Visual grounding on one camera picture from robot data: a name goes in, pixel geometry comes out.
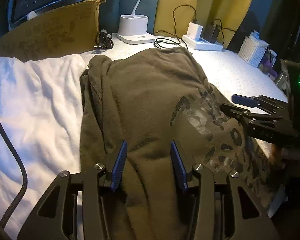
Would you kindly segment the person's left hand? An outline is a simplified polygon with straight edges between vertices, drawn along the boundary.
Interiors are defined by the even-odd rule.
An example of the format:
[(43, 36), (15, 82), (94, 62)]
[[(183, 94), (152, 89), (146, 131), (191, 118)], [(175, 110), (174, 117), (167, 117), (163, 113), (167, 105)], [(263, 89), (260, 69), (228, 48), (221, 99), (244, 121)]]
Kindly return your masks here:
[(282, 148), (277, 147), (274, 144), (270, 144), (270, 155), (269, 155), (269, 161), (272, 165), (274, 166), (280, 166), (284, 167), (285, 164), (282, 161), (282, 153), (281, 153)]

